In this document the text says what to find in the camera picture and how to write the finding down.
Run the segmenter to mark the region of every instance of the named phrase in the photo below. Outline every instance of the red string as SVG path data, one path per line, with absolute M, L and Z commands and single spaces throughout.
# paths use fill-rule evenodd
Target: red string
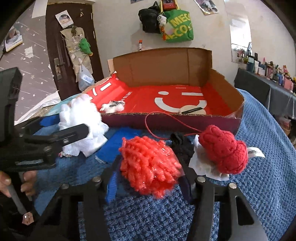
M 161 114 L 168 115 L 168 116 L 170 116 L 171 118 L 173 118 L 173 119 L 175 119 L 176 121 L 178 121 L 179 123 L 181 123 L 182 125 L 188 127 L 189 129 L 192 129 L 192 130 L 194 130 L 194 131 L 197 131 L 197 133 L 190 133 L 190 134 L 186 134 L 185 136 L 196 135 L 196 134 L 200 134 L 200 133 L 201 133 L 200 130 L 198 130 L 198 129 L 192 127 L 192 126 L 186 125 L 184 122 L 178 120 L 176 117 L 173 117 L 172 115 L 170 115 L 170 114 L 168 114 L 168 113 L 161 112 L 161 111 L 153 111 L 153 112 L 150 112 L 149 114 L 147 114 L 147 115 L 145 116 L 145 126 L 146 126 L 148 132 L 149 132 L 152 136 L 154 136 L 155 138 L 158 138 L 158 139 L 160 139 L 160 140 L 169 140 L 169 138 L 163 138 L 163 137 L 158 137 L 158 136 L 154 135 L 154 134 L 151 132 L 151 130 L 149 129 L 149 127 L 148 127 L 148 125 L 147 125 L 147 117 L 148 117 L 149 115 L 151 115 L 151 114 L 154 114 L 154 113 L 161 113 Z

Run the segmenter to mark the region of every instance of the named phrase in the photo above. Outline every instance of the human hand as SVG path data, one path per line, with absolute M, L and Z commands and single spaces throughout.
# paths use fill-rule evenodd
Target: human hand
M 28 171 L 24 173 L 25 182 L 21 185 L 21 192 L 25 192 L 27 196 L 35 194 L 33 188 L 34 183 L 37 180 L 37 171 Z M 7 186 L 11 184 L 10 177 L 3 171 L 0 171 L 0 191 L 7 197 L 11 197 Z

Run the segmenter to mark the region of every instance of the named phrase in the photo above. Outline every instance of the poster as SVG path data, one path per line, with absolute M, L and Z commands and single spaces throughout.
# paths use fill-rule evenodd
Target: poster
M 204 15 L 211 15 L 215 13 L 219 13 L 218 8 L 213 3 L 212 0 L 194 0 L 195 3 L 202 10 Z
M 12 26 L 5 37 L 6 52 L 12 50 L 14 47 L 20 45 L 21 43 L 22 43 L 22 35 L 14 26 Z
M 70 14 L 67 10 L 60 12 L 56 15 L 57 20 L 59 21 L 59 24 L 62 26 L 62 28 L 66 28 L 72 24 L 74 24 L 72 18 L 70 17 Z

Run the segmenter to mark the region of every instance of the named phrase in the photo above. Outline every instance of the white tissue paper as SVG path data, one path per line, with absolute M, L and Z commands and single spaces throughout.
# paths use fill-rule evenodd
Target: white tissue paper
M 102 122 L 101 114 L 96 105 L 91 103 L 91 97 L 88 94 L 81 94 L 69 104 L 61 105 L 59 118 L 60 130 L 80 124 L 86 124 L 89 127 L 89 134 L 86 138 L 63 147 L 65 154 L 78 156 L 82 151 L 88 157 L 107 141 L 104 134 L 109 127 Z
M 194 138 L 194 154 L 189 162 L 189 167 L 193 168 L 197 175 L 206 175 L 218 181 L 228 181 L 229 174 L 221 173 L 216 165 L 207 157 L 205 149 L 198 141 L 198 135 Z

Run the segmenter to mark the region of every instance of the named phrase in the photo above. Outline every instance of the figurine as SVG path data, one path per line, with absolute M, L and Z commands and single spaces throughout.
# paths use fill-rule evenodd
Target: figurine
M 91 52 L 91 49 L 90 49 L 90 44 L 86 38 L 82 38 L 80 40 L 79 47 L 83 53 L 88 54 L 89 56 L 93 55 L 93 52 Z
M 77 28 L 76 26 L 73 26 L 73 27 L 71 28 L 72 37 L 75 37 L 76 34 L 77 34 L 76 28 Z
M 288 72 L 288 69 L 287 69 L 287 66 L 284 65 L 284 66 L 283 66 L 283 69 L 284 69 L 284 73 L 289 73 L 289 72 Z

